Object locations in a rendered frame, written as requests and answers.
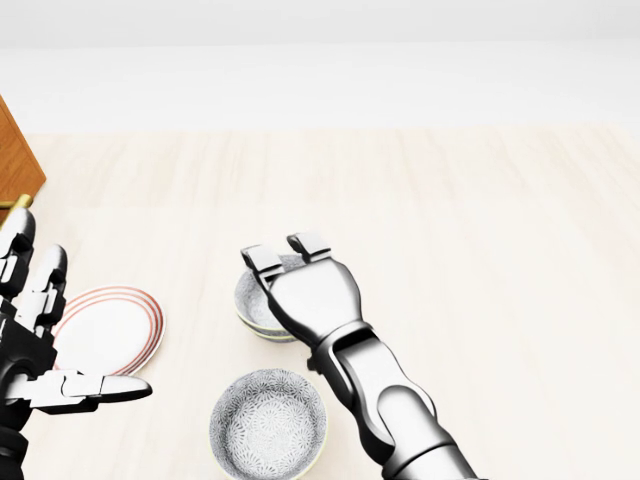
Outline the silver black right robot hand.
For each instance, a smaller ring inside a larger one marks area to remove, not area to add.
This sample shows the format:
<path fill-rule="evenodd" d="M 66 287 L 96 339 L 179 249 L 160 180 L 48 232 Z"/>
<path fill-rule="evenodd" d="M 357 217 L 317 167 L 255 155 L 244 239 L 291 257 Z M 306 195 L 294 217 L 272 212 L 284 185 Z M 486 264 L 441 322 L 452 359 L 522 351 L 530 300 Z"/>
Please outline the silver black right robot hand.
<path fill-rule="evenodd" d="M 329 244 L 311 231 L 289 235 L 287 242 L 302 257 L 302 266 L 286 270 L 266 245 L 241 250 L 276 319 L 312 349 L 344 327 L 364 327 L 359 287 L 351 271 L 333 258 Z"/>

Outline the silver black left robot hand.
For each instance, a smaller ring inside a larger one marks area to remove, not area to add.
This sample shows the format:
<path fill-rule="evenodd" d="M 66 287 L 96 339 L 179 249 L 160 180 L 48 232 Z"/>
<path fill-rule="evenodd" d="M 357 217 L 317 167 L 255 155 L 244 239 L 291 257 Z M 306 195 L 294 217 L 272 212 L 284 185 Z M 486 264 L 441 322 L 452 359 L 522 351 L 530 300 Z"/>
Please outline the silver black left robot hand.
<path fill-rule="evenodd" d="M 152 394 L 131 376 L 56 370 L 52 328 L 62 318 L 68 259 L 55 244 L 33 274 L 36 221 L 19 207 L 0 227 L 0 426 L 19 431 L 33 410 L 50 415 L 93 412 L 101 403 Z"/>

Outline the patterned grey bowl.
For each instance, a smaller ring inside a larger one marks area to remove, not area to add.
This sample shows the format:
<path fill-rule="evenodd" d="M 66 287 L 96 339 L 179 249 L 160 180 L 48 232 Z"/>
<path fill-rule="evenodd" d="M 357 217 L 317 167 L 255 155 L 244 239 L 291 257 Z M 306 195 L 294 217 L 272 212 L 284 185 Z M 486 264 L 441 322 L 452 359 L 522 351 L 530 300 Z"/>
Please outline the patterned grey bowl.
<path fill-rule="evenodd" d="M 236 379 L 209 421 L 213 457 L 229 480 L 301 480 L 321 455 L 327 433 L 320 393 L 281 368 Z"/>
<path fill-rule="evenodd" d="M 236 284 L 234 303 L 241 322 L 259 338 L 275 343 L 296 341 L 271 313 L 267 296 L 248 267 Z"/>

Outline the white plate with red rings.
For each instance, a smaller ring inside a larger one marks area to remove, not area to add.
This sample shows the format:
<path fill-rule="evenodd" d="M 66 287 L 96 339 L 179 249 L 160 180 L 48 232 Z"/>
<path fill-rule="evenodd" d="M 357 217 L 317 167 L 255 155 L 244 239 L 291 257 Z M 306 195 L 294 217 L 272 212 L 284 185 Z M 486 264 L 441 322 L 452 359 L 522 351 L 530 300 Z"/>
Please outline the white plate with red rings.
<path fill-rule="evenodd" d="M 166 331 L 161 304 L 147 291 L 105 285 L 67 302 L 52 329 L 56 370 L 132 375 L 156 353 Z"/>

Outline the wooden cabinet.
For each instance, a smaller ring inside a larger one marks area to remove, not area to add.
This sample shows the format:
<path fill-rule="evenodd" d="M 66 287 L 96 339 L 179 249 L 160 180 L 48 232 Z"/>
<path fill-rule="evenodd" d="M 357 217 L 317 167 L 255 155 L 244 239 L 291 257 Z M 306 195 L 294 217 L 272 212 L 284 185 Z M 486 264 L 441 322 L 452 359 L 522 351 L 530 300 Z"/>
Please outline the wooden cabinet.
<path fill-rule="evenodd" d="M 34 198 L 45 181 L 46 175 L 0 95 L 0 224 L 21 195 Z"/>

